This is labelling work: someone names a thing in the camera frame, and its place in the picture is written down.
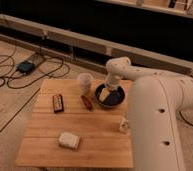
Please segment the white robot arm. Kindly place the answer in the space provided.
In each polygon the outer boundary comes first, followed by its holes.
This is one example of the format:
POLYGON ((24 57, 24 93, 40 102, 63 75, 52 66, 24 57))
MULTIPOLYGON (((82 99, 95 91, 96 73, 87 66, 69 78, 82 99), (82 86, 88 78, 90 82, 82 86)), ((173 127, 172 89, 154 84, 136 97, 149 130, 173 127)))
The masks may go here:
POLYGON ((107 61, 105 85, 123 78, 128 92, 134 171, 186 171, 177 127, 178 111, 193 106, 193 78, 167 70, 136 67, 127 57, 107 61))

